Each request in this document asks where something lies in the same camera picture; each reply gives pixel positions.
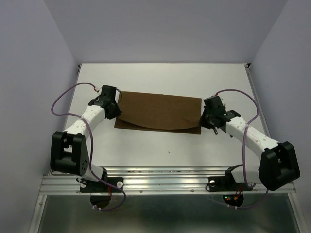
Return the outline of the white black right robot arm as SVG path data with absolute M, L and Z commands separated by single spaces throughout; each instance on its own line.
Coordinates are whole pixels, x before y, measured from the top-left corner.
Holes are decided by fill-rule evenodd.
M 209 177 L 208 191 L 236 191 L 238 188 L 251 191 L 252 184 L 262 184 L 275 191 L 300 177 L 295 149 L 290 142 L 278 142 L 250 126 L 236 111 L 227 111 L 219 96 L 204 99 L 204 104 L 201 127 L 215 132 L 222 130 L 259 158 L 259 166 L 254 168 L 235 165 L 228 168 L 224 176 Z

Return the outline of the brown cloth napkin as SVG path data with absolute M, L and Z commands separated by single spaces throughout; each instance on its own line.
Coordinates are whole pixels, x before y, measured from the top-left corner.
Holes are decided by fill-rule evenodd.
M 115 128 L 201 134 L 200 98 L 122 92 L 118 106 L 122 113 L 116 118 Z

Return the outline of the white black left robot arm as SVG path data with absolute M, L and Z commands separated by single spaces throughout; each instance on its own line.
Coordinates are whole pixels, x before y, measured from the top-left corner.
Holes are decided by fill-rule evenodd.
M 115 119 L 121 115 L 116 102 L 116 87 L 103 85 L 100 89 L 87 83 L 98 93 L 92 99 L 82 115 L 74 113 L 58 114 L 54 111 L 56 103 L 52 104 L 51 112 L 56 116 L 76 117 L 77 120 L 62 132 L 52 135 L 51 160 L 52 170 L 76 175 L 87 181 L 97 191 L 108 187 L 107 171 L 105 168 L 92 163 L 94 152 L 93 130 L 105 119 Z

